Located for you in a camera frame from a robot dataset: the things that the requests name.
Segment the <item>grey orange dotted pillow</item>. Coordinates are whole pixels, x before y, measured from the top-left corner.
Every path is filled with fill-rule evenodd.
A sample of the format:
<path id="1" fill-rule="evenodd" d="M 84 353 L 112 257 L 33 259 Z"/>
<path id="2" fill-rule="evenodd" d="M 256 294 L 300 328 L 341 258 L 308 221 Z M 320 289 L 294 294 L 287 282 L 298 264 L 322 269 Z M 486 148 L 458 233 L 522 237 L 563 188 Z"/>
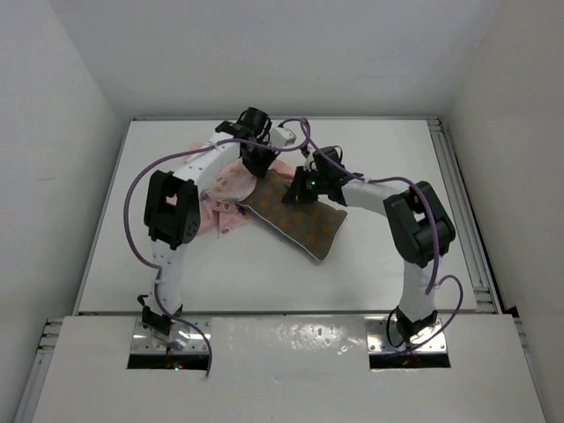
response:
<path id="1" fill-rule="evenodd" d="M 286 204 L 282 198 L 289 187 L 287 178 L 270 171 L 256 181 L 253 192 L 239 206 L 321 263 L 329 255 L 347 212 L 319 201 Z"/>

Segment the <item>pink cartoon print pillowcase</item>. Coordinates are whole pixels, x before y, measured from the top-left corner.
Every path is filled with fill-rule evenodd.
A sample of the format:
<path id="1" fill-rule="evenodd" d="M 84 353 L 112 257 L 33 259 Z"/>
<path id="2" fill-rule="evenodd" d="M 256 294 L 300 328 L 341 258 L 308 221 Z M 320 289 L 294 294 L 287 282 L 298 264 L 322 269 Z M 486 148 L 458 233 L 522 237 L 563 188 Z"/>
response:
<path id="1" fill-rule="evenodd" d="M 200 195 L 200 227 L 197 235 L 215 232 L 218 237 L 245 226 L 250 215 L 240 206 L 256 188 L 257 178 L 237 159 L 216 175 Z"/>

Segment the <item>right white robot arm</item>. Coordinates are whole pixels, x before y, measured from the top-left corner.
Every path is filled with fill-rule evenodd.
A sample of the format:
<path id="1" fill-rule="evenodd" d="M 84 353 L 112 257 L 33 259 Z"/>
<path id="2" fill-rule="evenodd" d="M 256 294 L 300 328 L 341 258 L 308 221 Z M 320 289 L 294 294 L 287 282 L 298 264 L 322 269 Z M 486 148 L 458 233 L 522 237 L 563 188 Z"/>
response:
<path id="1" fill-rule="evenodd" d="M 360 208 L 386 218 L 393 243 L 404 260 L 403 291 L 394 310 L 400 344 L 432 327 L 437 319 L 435 283 L 441 258 L 449 252 L 456 229 L 428 182 L 404 177 L 368 180 L 342 165 L 337 146 L 304 147 L 303 165 L 295 170 L 283 201 L 311 204 L 320 196 L 345 207 Z"/>

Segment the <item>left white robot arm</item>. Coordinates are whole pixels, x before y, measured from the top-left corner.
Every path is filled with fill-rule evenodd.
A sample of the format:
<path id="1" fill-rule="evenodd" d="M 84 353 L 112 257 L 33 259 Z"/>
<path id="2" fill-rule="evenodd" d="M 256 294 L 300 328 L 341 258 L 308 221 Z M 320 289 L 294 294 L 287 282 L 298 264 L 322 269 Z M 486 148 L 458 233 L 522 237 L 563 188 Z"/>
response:
<path id="1" fill-rule="evenodd" d="M 157 271 L 143 306 L 142 322 L 169 348 L 183 349 L 190 335 L 202 331 L 182 319 L 180 295 L 182 267 L 187 248 L 201 226 L 201 190 L 211 187 L 224 167 L 241 159 L 254 176 L 264 175 L 281 145 L 271 142 L 271 119 L 262 110 L 248 108 L 234 121 L 219 124 L 211 139 L 184 154 L 188 163 L 173 171 L 150 167 L 144 223 L 151 240 Z"/>

